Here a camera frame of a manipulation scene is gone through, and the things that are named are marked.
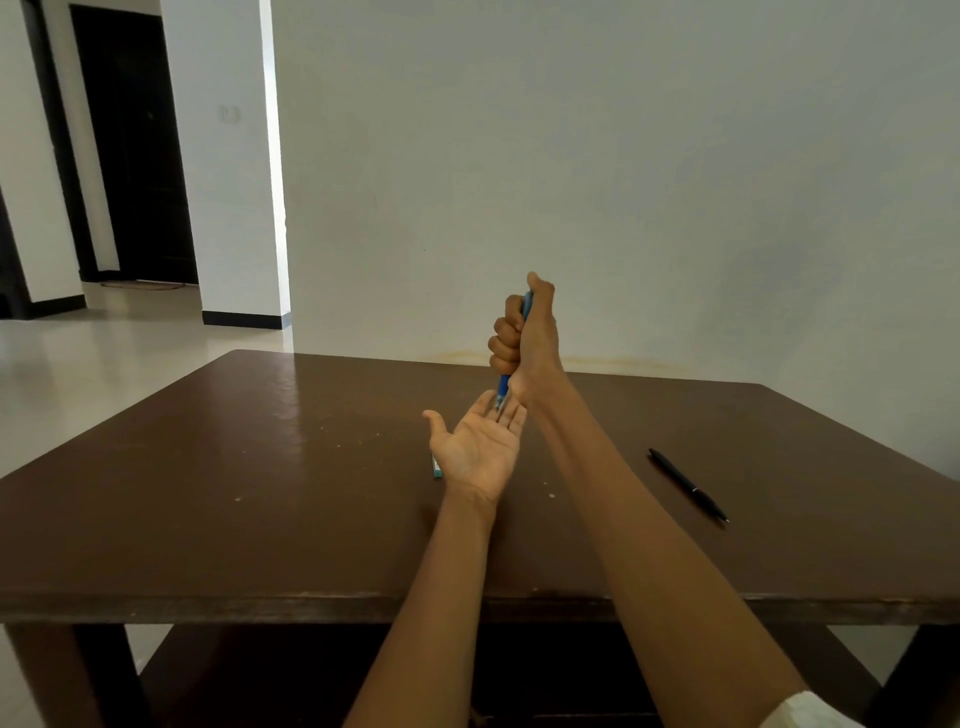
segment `person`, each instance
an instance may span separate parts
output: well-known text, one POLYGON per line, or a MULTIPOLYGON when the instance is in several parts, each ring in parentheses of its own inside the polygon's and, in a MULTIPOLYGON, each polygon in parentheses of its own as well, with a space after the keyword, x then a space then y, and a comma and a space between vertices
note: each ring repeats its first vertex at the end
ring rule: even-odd
POLYGON ((345 726, 465 726, 487 547, 496 506, 532 417, 564 475, 613 605, 666 726, 854 726, 803 678, 706 554, 617 452, 564 374, 554 286, 531 273, 526 322, 511 296, 491 364, 512 375, 497 412, 485 392, 453 432, 437 412, 444 471, 437 523, 345 726))

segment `black baseboard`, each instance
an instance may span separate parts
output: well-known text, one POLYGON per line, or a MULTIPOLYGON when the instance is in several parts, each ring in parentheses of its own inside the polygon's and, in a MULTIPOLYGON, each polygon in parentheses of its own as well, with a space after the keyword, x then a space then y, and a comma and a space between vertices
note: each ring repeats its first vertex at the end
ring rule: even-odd
POLYGON ((86 298, 84 294, 79 296, 65 296, 61 299, 50 299, 49 301, 37 301, 27 303, 25 319, 42 319, 44 316, 53 316, 57 313, 66 313, 67 311, 79 311, 86 308, 86 298))
POLYGON ((273 328, 290 326, 290 314, 268 316, 265 313, 231 313, 229 311, 204 311, 204 323, 212 327, 273 328))
POLYGON ((124 276, 120 271, 88 271, 80 272, 80 280, 84 283, 100 283, 104 280, 130 280, 130 276, 124 276))

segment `glossy white floor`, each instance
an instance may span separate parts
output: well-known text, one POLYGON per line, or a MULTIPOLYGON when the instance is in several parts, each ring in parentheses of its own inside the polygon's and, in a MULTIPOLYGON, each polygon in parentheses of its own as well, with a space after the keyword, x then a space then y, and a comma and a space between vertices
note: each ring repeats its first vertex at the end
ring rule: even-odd
MULTIPOLYGON (((232 349, 292 351, 290 329, 205 327, 196 288, 131 291, 88 285, 86 311, 0 321, 0 476, 232 349)), ((165 625, 128 627, 143 667, 165 625)), ((880 680, 910 628, 841 627, 840 638, 880 680)), ((0 635, 0 727, 42 721, 0 635)))

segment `table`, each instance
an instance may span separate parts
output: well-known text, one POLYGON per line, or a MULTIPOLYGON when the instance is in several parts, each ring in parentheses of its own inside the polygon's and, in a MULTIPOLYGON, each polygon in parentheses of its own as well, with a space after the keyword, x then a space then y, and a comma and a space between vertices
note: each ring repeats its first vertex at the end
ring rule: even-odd
MULTIPOLYGON (((942 667, 928 686, 955 669, 938 646, 957 642, 960 622, 954 481, 757 384, 571 378, 761 619, 930 625, 877 704, 916 713, 942 697, 929 688, 924 707, 904 693, 917 666, 942 667), (731 525, 694 508, 650 447, 703 484, 731 525)), ((0 480, 0 619, 48 722, 68 689, 71 705, 99 706, 91 725, 116 721, 107 704, 142 713, 142 697, 104 698, 136 694, 125 622, 388 621, 441 497, 420 412, 452 425, 495 379, 231 352, 0 480), (45 658, 54 643, 60 659, 45 658)), ((605 619, 615 616, 599 563, 529 427, 492 535, 484 620, 605 619)))

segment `left hand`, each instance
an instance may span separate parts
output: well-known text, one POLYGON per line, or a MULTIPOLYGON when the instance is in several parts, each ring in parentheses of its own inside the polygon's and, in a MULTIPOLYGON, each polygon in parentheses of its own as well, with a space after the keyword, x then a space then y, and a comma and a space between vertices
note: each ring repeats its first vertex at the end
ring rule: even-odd
POLYGON ((496 505, 520 452, 527 410, 509 397, 500 412, 492 406, 496 392, 480 395, 453 430, 440 413, 423 413, 430 422, 430 450, 444 471, 447 487, 468 488, 496 505))

